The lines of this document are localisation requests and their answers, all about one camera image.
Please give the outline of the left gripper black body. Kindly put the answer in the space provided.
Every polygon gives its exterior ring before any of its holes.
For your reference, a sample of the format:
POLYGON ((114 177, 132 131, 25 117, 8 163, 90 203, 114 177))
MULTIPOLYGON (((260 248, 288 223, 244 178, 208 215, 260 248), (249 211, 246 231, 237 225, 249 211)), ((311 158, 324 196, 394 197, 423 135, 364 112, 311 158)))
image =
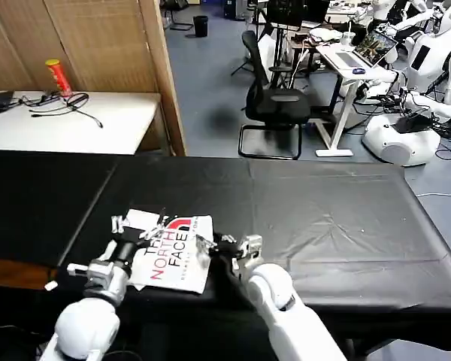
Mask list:
POLYGON ((122 233, 113 235, 116 242, 110 261, 122 269, 131 269, 136 252, 146 246, 146 241, 141 237, 144 231, 125 226, 122 233))

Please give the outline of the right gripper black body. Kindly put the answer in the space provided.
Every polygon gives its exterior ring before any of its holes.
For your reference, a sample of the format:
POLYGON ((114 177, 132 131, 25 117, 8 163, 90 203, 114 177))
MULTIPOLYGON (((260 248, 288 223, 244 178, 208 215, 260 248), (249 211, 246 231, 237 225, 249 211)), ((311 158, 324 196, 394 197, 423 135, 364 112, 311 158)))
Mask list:
POLYGON ((219 237, 222 233, 214 233, 213 240, 217 243, 217 249, 210 252, 211 257, 222 256, 226 259, 241 259, 243 256, 243 251, 241 249, 241 244, 237 241, 236 244, 222 243, 219 237))

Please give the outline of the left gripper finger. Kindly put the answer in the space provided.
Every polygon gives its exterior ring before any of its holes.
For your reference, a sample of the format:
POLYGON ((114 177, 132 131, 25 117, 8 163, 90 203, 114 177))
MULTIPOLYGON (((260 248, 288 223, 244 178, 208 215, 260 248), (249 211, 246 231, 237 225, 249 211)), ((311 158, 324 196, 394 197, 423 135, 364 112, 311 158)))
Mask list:
POLYGON ((151 240, 152 238, 156 237, 165 228, 165 221, 167 219, 168 219, 168 216, 166 215, 166 208, 162 208, 162 210, 159 213, 159 218, 156 222, 156 225, 153 226, 149 230, 143 231, 138 236, 138 239, 139 240, 151 240))
POLYGON ((111 221, 111 232, 113 234, 122 234, 125 232, 126 228, 130 227, 130 222, 127 217, 122 215, 113 215, 110 218, 111 221))

